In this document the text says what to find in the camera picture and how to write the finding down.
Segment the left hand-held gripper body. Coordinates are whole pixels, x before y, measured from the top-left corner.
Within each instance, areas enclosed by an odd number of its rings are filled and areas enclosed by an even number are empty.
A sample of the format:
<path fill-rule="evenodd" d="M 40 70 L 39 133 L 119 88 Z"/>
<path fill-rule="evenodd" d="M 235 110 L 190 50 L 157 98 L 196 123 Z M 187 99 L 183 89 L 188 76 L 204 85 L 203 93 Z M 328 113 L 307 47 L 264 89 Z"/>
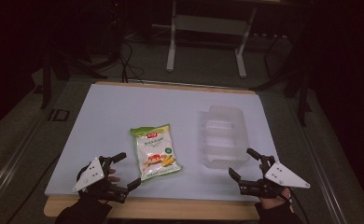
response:
<path fill-rule="evenodd" d="M 83 167 L 77 175 L 77 182 L 72 187 L 72 191 L 77 192 L 81 197 L 90 196 L 95 200 L 125 203 L 129 191 L 118 186 L 108 187 L 105 182 L 106 173 L 113 163 L 111 158 L 94 158 Z"/>

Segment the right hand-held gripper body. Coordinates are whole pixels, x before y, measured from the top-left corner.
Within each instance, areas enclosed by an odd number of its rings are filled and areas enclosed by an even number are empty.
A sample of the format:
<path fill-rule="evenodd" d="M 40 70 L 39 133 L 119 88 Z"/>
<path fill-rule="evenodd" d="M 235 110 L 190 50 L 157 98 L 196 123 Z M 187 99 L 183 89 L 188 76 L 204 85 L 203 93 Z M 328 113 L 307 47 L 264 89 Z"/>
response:
<path fill-rule="evenodd" d="M 273 156 L 256 155 L 254 159 L 261 162 L 262 178 L 257 181 L 243 180 L 237 176 L 237 184 L 242 195 L 251 195 L 264 199 L 275 199 L 282 195 L 284 189 L 309 189 L 311 185 L 296 175 Z"/>

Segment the clear plastic container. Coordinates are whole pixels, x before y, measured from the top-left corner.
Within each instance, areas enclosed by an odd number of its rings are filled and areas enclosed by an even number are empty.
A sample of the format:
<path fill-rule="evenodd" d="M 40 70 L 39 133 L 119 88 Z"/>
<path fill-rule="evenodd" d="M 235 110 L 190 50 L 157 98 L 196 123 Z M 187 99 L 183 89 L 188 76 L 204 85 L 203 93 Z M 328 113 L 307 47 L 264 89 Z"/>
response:
<path fill-rule="evenodd" d="M 250 160 L 244 112 L 233 106 L 211 105 L 203 114 L 203 161 L 211 169 L 238 169 Z"/>

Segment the green and white snack packet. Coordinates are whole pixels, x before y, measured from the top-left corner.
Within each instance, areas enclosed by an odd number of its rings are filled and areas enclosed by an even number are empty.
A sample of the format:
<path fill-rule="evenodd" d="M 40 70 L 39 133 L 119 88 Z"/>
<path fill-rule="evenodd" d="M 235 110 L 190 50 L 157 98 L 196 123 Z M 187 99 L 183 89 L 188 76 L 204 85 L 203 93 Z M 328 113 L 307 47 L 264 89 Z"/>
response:
<path fill-rule="evenodd" d="M 171 137 L 170 125 L 130 129 L 135 139 L 135 152 L 141 180 L 178 172 L 178 163 Z"/>

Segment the person's left hand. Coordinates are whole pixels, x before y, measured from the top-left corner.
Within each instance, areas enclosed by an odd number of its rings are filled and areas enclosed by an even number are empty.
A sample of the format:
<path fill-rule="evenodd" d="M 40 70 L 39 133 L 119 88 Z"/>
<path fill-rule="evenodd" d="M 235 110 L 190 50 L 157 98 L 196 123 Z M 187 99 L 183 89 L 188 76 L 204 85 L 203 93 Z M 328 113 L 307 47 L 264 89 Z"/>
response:
<path fill-rule="evenodd" d="M 120 182 L 120 178 L 115 176 L 116 170 L 113 168 L 109 168 L 106 173 L 105 182 L 108 187 L 116 186 L 118 182 Z"/>

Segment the person's right hand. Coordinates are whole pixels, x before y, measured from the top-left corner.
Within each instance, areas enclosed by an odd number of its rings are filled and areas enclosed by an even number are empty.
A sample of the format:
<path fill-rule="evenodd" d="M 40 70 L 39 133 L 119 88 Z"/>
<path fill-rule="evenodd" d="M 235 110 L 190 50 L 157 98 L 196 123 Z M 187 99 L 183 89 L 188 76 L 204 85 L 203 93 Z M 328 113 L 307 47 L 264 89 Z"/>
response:
<path fill-rule="evenodd" d="M 261 207 L 263 209 L 273 209 L 283 204 L 289 203 L 291 193 L 289 189 L 283 189 L 280 196 L 276 198 L 260 198 Z"/>

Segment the white table mat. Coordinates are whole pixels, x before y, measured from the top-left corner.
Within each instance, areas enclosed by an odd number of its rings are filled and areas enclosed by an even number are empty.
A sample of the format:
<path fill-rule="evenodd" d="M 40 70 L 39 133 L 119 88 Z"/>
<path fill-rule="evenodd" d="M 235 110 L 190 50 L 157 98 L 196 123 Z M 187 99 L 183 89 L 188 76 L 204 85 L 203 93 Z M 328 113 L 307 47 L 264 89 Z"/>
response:
<path fill-rule="evenodd" d="M 238 185 L 225 169 L 209 169 L 203 160 L 202 120 L 213 105 L 233 106 L 245 115 L 250 147 L 265 155 L 276 149 L 263 106 L 256 94 L 151 88 L 148 85 L 91 85 L 63 153 L 48 183 L 47 195 L 70 195 L 77 173 L 99 156 L 120 152 L 116 163 L 123 184 L 140 175 L 132 128 L 168 124 L 180 171 L 147 180 L 134 197 L 241 201 Z"/>

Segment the black metal stand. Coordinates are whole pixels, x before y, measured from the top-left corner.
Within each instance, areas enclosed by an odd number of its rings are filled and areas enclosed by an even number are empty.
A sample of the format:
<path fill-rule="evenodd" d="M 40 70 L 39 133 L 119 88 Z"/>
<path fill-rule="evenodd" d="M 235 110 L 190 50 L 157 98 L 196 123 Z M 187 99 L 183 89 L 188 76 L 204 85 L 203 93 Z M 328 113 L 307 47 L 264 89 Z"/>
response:
<path fill-rule="evenodd" d="M 67 80 L 70 76 L 66 67 L 68 64 L 76 67 L 84 74 L 94 78 L 105 78 L 96 72 L 96 69 L 104 68 L 114 62 L 113 55 L 108 56 L 104 62 L 100 63 L 84 63 L 61 50 L 46 50 L 42 58 L 42 84 L 39 85 L 39 92 L 42 94 L 42 109 L 45 109 L 51 99 L 51 72 L 62 80 Z"/>
<path fill-rule="evenodd" d="M 287 84 L 283 90 L 286 98 L 293 98 L 296 93 L 299 94 L 297 118 L 301 126 L 306 126 L 305 113 L 311 110 L 307 103 L 309 79 L 313 72 L 313 67 L 307 63 L 298 63 L 289 72 L 283 75 L 271 78 L 269 81 L 252 87 L 252 91 L 264 91 L 272 86 L 286 81 Z"/>

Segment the metal floor rail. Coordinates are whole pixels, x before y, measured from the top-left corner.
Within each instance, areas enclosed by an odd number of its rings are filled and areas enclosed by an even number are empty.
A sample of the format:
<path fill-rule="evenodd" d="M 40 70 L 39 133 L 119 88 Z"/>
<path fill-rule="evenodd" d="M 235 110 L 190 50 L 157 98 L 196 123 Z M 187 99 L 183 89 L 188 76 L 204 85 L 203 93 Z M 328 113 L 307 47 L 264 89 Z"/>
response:
<path fill-rule="evenodd" d="M 333 224 L 347 224 L 343 207 L 343 181 L 349 173 L 341 145 L 316 102 L 310 103 L 311 112 L 305 117 L 305 125 L 298 118 L 298 102 L 287 99 L 289 110 L 303 139 L 316 184 Z"/>
<path fill-rule="evenodd" d="M 5 166 L 0 171 L 0 197 L 6 190 L 14 174 L 17 172 L 22 158 L 25 154 L 26 149 L 30 146 L 32 139 L 35 137 L 37 130 L 41 127 L 42 123 L 46 120 L 45 117 L 39 115 L 34 119 L 32 124 L 29 126 L 28 131 L 19 142 L 17 148 L 6 162 Z"/>

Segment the black floor bracket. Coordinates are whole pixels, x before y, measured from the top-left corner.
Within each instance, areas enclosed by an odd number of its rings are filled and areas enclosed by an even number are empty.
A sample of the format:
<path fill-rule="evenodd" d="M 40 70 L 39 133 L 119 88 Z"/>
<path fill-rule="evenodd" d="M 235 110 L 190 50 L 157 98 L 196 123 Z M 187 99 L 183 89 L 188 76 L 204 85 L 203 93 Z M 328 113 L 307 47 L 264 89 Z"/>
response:
<path fill-rule="evenodd" d="M 67 121 L 70 112 L 63 109 L 52 109 L 48 116 L 48 121 Z"/>

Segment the white metal table frame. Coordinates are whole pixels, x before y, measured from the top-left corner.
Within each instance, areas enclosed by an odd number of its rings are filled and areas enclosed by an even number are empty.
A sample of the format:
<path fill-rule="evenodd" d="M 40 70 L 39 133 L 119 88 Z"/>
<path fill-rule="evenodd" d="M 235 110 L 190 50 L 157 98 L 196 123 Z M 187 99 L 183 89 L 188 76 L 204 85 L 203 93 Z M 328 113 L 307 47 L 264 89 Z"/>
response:
<path fill-rule="evenodd" d="M 241 44 L 234 49 L 235 60 L 240 78 L 246 78 L 245 62 L 243 52 L 245 50 L 246 41 L 250 35 L 253 21 L 256 17 L 258 8 L 252 7 L 248 13 L 246 21 L 201 17 L 192 15 L 183 15 L 176 12 L 177 0 L 172 1 L 172 17 L 171 17 L 171 36 L 167 57 L 166 71 L 173 72 L 175 67 L 175 51 L 176 42 L 175 34 L 177 30 L 193 31 L 201 33 L 222 34 L 222 35 L 238 35 L 242 38 Z"/>

